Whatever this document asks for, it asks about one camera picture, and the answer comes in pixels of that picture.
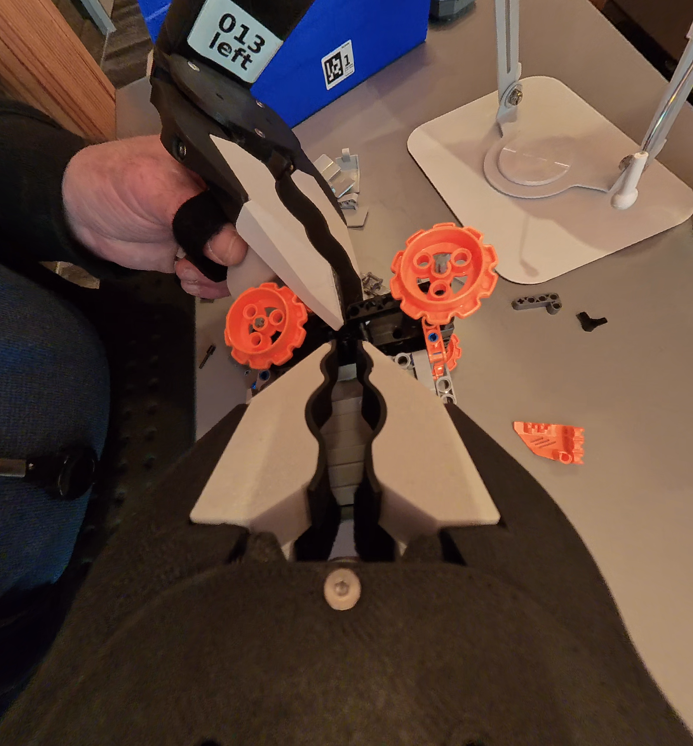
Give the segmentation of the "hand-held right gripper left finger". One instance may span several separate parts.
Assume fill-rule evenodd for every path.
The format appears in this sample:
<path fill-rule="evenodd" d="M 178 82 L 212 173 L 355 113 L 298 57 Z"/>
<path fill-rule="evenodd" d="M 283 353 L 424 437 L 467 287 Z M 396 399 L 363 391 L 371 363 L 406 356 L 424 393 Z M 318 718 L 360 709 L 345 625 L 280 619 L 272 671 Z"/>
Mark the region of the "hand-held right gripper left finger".
<path fill-rule="evenodd" d="M 320 429 L 332 414 L 334 345 L 322 345 L 258 393 L 191 511 L 198 525 L 272 533 L 280 546 L 332 546 L 339 506 Z"/>

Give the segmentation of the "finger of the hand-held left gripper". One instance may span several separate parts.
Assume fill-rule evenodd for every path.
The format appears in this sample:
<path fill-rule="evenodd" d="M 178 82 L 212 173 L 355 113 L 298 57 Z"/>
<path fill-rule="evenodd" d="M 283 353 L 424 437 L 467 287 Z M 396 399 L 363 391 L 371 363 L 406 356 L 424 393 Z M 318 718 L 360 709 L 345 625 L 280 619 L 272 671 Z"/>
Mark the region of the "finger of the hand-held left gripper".
<path fill-rule="evenodd" d="M 343 316 L 362 301 L 360 271 L 342 211 L 321 177 L 290 173 L 290 212 L 314 250 L 330 265 Z"/>
<path fill-rule="evenodd" d="M 343 311 L 333 268 L 283 204 L 275 177 L 236 143 L 215 135 L 211 142 L 248 195 L 235 223 L 240 237 L 323 322 L 339 330 Z"/>

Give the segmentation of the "dark perforated tray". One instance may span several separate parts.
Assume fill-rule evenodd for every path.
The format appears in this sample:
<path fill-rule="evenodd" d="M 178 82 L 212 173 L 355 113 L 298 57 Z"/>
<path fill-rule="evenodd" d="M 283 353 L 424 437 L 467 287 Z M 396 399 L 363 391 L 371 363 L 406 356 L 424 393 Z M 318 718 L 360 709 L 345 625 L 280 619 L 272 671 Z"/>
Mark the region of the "dark perforated tray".
<path fill-rule="evenodd" d="M 195 435 L 195 301 L 170 275 L 105 281 L 92 321 L 111 373 L 109 430 L 75 559 L 83 572 Z"/>

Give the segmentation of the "building kit robot model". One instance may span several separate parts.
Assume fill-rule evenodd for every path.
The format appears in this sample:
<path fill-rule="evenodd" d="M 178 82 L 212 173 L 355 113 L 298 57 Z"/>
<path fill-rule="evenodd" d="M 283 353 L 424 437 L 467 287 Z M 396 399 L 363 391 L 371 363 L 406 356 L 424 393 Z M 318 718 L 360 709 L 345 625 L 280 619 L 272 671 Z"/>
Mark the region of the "building kit robot model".
<path fill-rule="evenodd" d="M 274 282 L 246 289 L 227 312 L 224 338 L 233 359 L 259 372 L 253 397 L 320 346 L 335 346 L 338 374 L 331 395 L 332 414 L 320 432 L 339 522 L 342 492 L 354 490 L 350 505 L 355 546 L 363 560 L 391 561 L 397 546 L 404 545 L 356 545 L 356 490 L 370 434 L 361 416 L 357 345 L 374 345 L 440 398 L 456 426 L 464 413 L 455 405 L 449 373 L 462 350 L 451 333 L 451 323 L 476 312 L 482 299 L 491 295 L 498 279 L 497 262 L 494 248 L 484 243 L 480 232 L 443 223 L 407 239 L 390 266 L 390 292 L 352 305 L 337 331 L 291 289 Z M 332 547 L 289 545 L 298 560 L 325 559 Z"/>

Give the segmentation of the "blue storage bin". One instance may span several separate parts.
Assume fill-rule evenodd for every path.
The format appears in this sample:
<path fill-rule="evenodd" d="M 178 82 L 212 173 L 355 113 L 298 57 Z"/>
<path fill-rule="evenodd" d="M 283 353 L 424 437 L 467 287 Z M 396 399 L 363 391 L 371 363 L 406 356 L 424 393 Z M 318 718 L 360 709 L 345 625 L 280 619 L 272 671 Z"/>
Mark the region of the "blue storage bin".
<path fill-rule="evenodd" d="M 243 2 L 202 2 L 192 49 L 291 127 L 426 40 L 429 1 L 316 1 L 284 37 Z"/>

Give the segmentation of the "grey beam piece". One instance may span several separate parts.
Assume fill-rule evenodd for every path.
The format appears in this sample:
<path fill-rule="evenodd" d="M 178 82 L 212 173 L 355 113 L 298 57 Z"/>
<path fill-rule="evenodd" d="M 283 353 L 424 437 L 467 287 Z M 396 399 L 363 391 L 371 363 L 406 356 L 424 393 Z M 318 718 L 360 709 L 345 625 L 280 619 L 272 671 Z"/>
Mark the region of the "grey beam piece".
<path fill-rule="evenodd" d="M 561 298 L 557 293 L 541 293 L 519 297 L 514 299 L 510 305 L 513 310 L 518 311 L 543 308 L 550 315 L 557 314 L 563 307 Z"/>

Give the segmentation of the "person's left forearm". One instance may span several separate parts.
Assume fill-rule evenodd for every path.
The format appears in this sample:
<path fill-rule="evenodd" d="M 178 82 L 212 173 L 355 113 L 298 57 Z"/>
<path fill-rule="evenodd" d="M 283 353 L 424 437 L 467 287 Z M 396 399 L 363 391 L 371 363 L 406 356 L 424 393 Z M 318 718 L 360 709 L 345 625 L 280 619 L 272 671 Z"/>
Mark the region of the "person's left forearm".
<path fill-rule="evenodd" d="M 74 237 L 62 182 L 87 142 L 41 111 L 0 96 L 0 264 L 34 275 L 62 261 L 99 279 L 111 267 Z"/>

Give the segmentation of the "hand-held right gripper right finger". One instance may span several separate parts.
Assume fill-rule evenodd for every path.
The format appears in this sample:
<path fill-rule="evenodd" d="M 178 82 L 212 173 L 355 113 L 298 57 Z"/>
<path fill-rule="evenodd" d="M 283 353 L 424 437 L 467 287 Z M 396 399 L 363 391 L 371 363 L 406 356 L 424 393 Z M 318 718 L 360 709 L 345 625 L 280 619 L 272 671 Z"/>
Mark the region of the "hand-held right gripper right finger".
<path fill-rule="evenodd" d="M 356 349 L 370 434 L 356 490 L 356 545 L 408 546 L 445 528 L 497 525 L 500 511 L 446 406 L 369 342 Z"/>

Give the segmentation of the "wooden cabinet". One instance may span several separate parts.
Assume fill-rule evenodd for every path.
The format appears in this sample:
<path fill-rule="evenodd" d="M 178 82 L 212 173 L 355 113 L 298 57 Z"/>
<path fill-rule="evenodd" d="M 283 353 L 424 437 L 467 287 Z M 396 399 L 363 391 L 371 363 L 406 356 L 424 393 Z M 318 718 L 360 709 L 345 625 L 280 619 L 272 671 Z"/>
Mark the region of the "wooden cabinet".
<path fill-rule="evenodd" d="M 115 88 L 53 2 L 0 1 L 0 77 L 70 131 L 116 137 Z"/>

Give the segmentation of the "cluster of grey panel pieces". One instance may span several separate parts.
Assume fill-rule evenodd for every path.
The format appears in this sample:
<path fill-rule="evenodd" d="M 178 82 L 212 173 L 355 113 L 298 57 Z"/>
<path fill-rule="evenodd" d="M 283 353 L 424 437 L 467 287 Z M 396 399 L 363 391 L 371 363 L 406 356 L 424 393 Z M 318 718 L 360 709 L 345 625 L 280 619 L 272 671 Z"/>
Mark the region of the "cluster of grey panel pieces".
<path fill-rule="evenodd" d="M 314 165 L 331 187 L 349 228 L 362 229 L 369 213 L 368 206 L 360 201 L 359 156 L 343 148 L 341 156 L 332 159 L 320 155 Z"/>

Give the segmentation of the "orange panel piece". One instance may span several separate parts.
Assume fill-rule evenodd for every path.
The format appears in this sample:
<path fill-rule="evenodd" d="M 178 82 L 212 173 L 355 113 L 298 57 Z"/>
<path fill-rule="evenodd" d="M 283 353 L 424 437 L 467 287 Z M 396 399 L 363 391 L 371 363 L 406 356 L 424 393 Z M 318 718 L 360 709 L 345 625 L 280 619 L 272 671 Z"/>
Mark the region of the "orange panel piece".
<path fill-rule="evenodd" d="M 584 464 L 584 428 L 564 424 L 513 422 L 513 429 L 534 454 L 565 465 Z"/>

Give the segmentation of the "person's left hand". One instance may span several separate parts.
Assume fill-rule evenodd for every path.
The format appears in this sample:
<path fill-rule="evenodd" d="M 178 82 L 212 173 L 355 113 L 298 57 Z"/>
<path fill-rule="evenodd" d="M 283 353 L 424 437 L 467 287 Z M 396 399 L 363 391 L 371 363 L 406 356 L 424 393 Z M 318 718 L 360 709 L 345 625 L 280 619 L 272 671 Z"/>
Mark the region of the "person's left hand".
<path fill-rule="evenodd" d="M 71 158 L 62 181 L 68 224 L 92 254 L 120 267 L 174 274 L 190 295 L 230 295 L 187 258 L 172 230 L 180 207 L 203 180 L 167 152 L 158 135 L 90 145 Z"/>

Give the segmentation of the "white rod with round tip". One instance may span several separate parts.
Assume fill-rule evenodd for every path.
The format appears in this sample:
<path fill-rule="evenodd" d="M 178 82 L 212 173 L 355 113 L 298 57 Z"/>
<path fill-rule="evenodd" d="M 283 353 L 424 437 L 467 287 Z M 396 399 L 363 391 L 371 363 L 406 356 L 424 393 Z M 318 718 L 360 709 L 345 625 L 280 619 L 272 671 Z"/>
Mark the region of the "white rod with round tip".
<path fill-rule="evenodd" d="M 687 45 L 660 100 L 639 152 L 625 159 L 625 168 L 611 190 L 611 206 L 629 209 L 637 200 L 638 184 L 644 170 L 662 150 L 677 115 L 693 89 L 693 21 Z"/>

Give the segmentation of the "white lamp base plate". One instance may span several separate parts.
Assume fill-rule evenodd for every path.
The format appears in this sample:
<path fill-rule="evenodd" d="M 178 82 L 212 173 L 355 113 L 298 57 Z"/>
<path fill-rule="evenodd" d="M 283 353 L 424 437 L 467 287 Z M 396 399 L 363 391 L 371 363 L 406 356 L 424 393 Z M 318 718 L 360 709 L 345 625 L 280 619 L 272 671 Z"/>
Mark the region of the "white lamp base plate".
<path fill-rule="evenodd" d="M 693 191 L 657 161 L 622 188 L 637 144 L 555 78 L 524 78 L 513 121 L 492 92 L 418 126 L 407 149 L 458 222 L 480 231 L 497 272 L 541 284 L 673 228 Z"/>

